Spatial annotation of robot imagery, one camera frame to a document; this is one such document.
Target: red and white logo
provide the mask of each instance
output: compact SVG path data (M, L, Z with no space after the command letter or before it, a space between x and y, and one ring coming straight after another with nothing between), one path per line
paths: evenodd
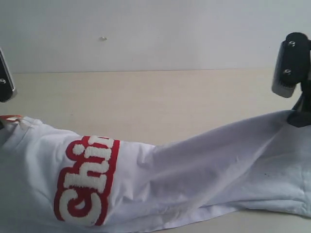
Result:
M102 225L108 208L120 141L85 136L69 144L66 156L75 161L58 177L54 213L77 225Z

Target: white fabric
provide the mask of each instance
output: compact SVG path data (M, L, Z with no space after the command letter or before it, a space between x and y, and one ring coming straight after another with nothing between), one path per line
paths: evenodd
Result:
M26 117L0 131L0 232L150 232L242 209L311 217L311 126L289 113L164 146Z

